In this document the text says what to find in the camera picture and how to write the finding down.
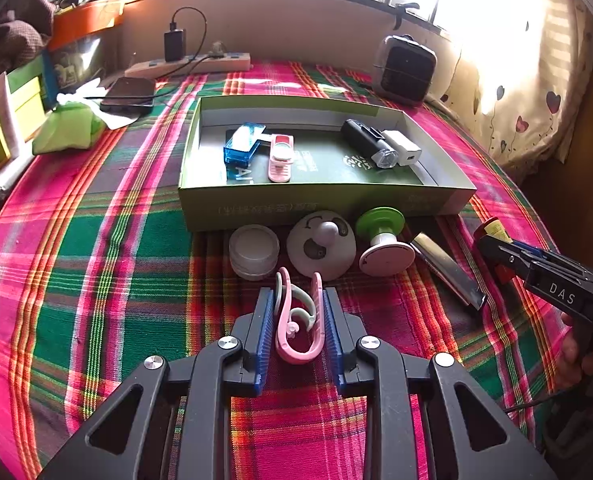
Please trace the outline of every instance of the curtain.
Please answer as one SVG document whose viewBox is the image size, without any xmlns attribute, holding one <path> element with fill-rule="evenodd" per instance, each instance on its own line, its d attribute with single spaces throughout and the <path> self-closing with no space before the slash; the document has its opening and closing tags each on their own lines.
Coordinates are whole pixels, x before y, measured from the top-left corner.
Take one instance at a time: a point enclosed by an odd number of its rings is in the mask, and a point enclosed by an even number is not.
<svg viewBox="0 0 593 480">
<path fill-rule="evenodd" d="M 582 1 L 441 0 L 435 23 L 460 49 L 440 97 L 454 118 L 518 183 L 564 162 L 593 65 Z"/>
</svg>

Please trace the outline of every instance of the phone charger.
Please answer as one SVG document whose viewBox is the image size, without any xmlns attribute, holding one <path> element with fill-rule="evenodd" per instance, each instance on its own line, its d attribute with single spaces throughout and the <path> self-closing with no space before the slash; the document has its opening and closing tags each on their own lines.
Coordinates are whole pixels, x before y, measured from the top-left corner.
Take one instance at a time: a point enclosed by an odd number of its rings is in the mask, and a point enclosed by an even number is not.
<svg viewBox="0 0 593 480">
<path fill-rule="evenodd" d="M 398 130 L 383 130 L 385 140 L 399 154 L 399 166 L 410 166 L 419 160 L 423 151 Z"/>
<path fill-rule="evenodd" d="M 169 30 L 163 36 L 166 61 L 177 61 L 185 56 L 185 29 Z"/>
</svg>

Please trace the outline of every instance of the person's hand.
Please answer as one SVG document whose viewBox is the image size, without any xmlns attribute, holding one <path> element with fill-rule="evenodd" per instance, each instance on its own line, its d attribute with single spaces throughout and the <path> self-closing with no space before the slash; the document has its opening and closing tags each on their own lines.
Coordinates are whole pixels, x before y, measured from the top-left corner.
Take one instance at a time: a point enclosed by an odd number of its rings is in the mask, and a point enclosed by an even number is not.
<svg viewBox="0 0 593 480">
<path fill-rule="evenodd" d="M 572 326 L 572 318 L 567 314 L 563 314 L 563 323 Z M 586 375 L 593 375 L 593 352 L 583 358 L 582 367 Z M 570 330 L 563 340 L 561 355 L 559 355 L 557 361 L 556 384 L 562 390 L 577 384 L 581 377 L 579 345 L 574 339 L 572 330 Z"/>
</svg>

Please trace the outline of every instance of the power strip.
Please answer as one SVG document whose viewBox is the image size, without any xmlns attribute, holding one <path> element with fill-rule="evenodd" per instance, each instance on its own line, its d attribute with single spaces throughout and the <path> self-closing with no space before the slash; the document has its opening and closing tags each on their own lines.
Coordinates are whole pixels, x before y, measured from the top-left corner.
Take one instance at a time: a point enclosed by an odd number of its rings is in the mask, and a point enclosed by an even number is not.
<svg viewBox="0 0 593 480">
<path fill-rule="evenodd" d="M 135 63 L 126 69 L 126 77 L 145 77 L 148 79 L 156 79 L 161 75 L 178 68 L 178 71 L 172 75 L 187 74 L 205 56 L 197 56 L 192 63 L 188 63 L 191 56 L 185 56 L 178 61 L 166 61 L 164 59 L 154 59 L 152 61 L 144 61 L 142 63 Z M 193 74 L 205 74 L 209 72 L 247 72 L 250 69 L 250 54 L 247 52 L 231 52 L 225 57 L 211 58 L 201 61 L 196 68 L 192 70 Z"/>
</svg>

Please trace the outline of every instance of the smartphone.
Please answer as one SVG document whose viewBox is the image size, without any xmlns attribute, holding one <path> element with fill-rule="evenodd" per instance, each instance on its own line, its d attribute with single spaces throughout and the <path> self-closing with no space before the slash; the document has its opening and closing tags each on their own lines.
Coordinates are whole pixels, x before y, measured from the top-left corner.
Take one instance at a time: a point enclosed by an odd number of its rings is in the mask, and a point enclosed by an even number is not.
<svg viewBox="0 0 593 480">
<path fill-rule="evenodd" d="M 120 77 L 100 102 L 100 109 L 111 114 L 148 114 L 154 108 L 152 79 L 144 77 Z"/>
</svg>

